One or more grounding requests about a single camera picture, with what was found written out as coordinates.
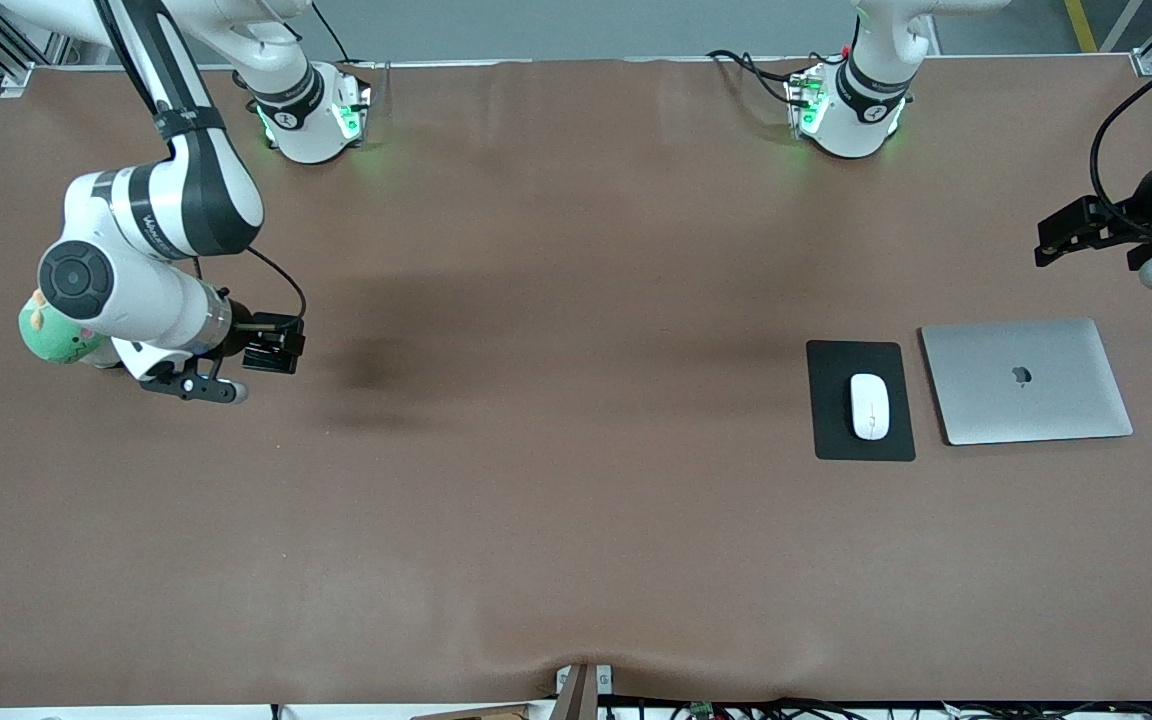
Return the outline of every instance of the laptop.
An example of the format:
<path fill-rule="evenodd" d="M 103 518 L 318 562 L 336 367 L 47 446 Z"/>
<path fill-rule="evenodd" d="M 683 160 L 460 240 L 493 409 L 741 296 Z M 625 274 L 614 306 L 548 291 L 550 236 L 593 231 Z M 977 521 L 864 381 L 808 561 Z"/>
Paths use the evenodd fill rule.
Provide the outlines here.
<path fill-rule="evenodd" d="M 929 325 L 922 335 L 950 445 L 1132 433 L 1089 318 Z"/>

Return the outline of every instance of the stuffed toy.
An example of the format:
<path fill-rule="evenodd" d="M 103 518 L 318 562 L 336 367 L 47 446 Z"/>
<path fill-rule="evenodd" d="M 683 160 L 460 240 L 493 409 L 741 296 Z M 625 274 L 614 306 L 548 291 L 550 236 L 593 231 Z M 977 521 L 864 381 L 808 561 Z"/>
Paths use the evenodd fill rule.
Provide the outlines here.
<path fill-rule="evenodd" d="M 108 336 L 81 327 L 47 304 L 40 290 L 33 291 L 20 310 L 20 336 L 35 355 L 58 365 L 86 363 L 94 367 L 114 367 L 118 351 Z"/>

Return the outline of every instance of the mouse pad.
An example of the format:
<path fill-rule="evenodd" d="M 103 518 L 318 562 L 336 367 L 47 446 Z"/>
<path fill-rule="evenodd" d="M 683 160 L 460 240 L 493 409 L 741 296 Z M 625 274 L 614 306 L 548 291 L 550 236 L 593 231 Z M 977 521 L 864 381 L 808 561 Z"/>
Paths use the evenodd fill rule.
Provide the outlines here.
<path fill-rule="evenodd" d="M 887 382 L 890 426 L 878 441 L 851 432 L 851 376 L 870 373 Z M 909 420 L 905 364 L 895 342 L 808 343 L 808 381 L 812 386 L 812 425 L 819 460 L 914 460 L 914 425 Z"/>

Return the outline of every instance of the table surface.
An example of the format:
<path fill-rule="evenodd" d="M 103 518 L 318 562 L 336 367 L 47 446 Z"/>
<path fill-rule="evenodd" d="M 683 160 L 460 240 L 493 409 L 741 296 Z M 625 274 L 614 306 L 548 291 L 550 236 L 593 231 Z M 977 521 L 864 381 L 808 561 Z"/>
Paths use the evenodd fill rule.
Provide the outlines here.
<path fill-rule="evenodd" d="M 237 409 L 24 350 L 65 184 L 162 149 L 118 74 L 0 104 L 0 705 L 515 700 L 575 660 L 727 700 L 1152 698 L 1152 291 L 1030 253 L 1124 56 L 929 61 L 859 161 L 732 65 L 393 70 L 324 167 L 209 81 L 310 296 L 301 372 Z M 1119 195 L 1152 168 L 1152 96 L 1105 154 Z M 1076 314 L 1134 437 L 943 444 L 916 328 Z M 814 458 L 809 340 L 900 342 L 918 460 Z"/>

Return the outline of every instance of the computer mouse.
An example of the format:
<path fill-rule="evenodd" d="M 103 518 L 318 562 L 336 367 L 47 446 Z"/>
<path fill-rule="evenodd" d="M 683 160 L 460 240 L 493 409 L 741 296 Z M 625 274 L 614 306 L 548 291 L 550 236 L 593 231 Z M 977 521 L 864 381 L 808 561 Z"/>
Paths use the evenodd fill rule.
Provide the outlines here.
<path fill-rule="evenodd" d="M 884 439 L 890 425 L 887 382 L 878 376 L 851 376 L 851 432 L 859 439 Z"/>

